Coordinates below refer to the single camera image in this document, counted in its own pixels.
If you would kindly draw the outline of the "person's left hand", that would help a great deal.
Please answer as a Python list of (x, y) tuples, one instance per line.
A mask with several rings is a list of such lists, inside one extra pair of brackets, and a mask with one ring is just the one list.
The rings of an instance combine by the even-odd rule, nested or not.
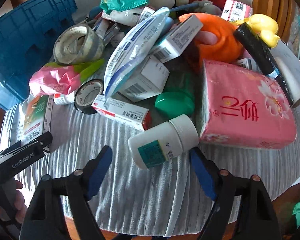
[(20, 224), (23, 224), (27, 212), (25, 198), (20, 192), (22, 188), (23, 184), (14, 178), (10, 179), (7, 183), (8, 199), (16, 211), (15, 220)]

